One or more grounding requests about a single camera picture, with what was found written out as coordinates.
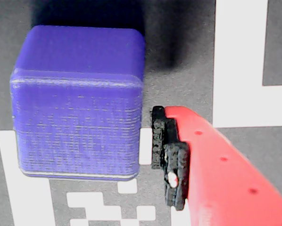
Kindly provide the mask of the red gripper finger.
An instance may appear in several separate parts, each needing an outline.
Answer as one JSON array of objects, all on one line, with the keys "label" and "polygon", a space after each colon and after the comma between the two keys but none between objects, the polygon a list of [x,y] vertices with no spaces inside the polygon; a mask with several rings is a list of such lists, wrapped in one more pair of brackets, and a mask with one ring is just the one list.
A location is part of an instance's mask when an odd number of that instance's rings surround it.
[{"label": "red gripper finger", "polygon": [[151,112],[153,169],[165,203],[193,226],[282,226],[278,190],[206,119],[184,106]]}]

